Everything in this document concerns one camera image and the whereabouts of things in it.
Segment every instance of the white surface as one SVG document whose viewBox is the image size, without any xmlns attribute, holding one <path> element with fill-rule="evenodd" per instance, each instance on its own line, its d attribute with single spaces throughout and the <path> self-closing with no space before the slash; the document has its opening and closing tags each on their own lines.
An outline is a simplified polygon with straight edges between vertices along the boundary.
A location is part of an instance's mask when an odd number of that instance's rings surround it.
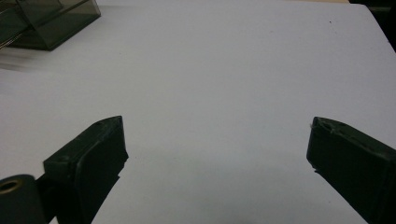
<svg viewBox="0 0 396 224">
<path fill-rule="evenodd" d="M 123 115 L 130 155 L 95 224 L 364 223 L 314 173 L 314 116 L 396 147 L 396 57 L 344 4 L 99 1 L 53 52 L 0 50 L 0 176 Z"/>
</svg>

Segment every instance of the screw hole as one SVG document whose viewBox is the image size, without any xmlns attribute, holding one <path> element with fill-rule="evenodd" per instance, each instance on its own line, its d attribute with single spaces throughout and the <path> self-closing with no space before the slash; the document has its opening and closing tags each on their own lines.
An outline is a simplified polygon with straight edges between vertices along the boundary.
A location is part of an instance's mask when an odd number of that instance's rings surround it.
<svg viewBox="0 0 396 224">
<path fill-rule="evenodd" d="M 19 179 L 8 180 L 0 184 L 0 194 L 10 193 L 11 191 L 19 188 L 21 181 Z"/>
</svg>

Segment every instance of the table surface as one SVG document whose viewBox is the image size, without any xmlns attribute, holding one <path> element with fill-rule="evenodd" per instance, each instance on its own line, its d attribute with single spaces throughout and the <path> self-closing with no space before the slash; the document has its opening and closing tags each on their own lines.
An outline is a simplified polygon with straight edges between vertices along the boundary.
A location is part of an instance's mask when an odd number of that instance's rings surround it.
<svg viewBox="0 0 396 224">
<path fill-rule="evenodd" d="M 0 176 L 123 115 L 93 223 L 365 223 L 305 158 L 314 116 L 396 147 L 396 57 L 359 5 L 100 0 L 52 52 L 0 50 Z"/>
</svg>

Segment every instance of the white table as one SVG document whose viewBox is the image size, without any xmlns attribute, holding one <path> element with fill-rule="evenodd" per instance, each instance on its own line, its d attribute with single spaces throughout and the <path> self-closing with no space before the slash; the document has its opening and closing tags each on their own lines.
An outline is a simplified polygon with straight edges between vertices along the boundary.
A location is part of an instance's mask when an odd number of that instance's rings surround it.
<svg viewBox="0 0 396 224">
<path fill-rule="evenodd" d="M 53 52 L 0 50 L 0 176 L 123 115 L 102 223 L 365 223 L 305 159 L 314 116 L 396 147 L 396 57 L 363 6 L 102 0 Z"/>
</svg>

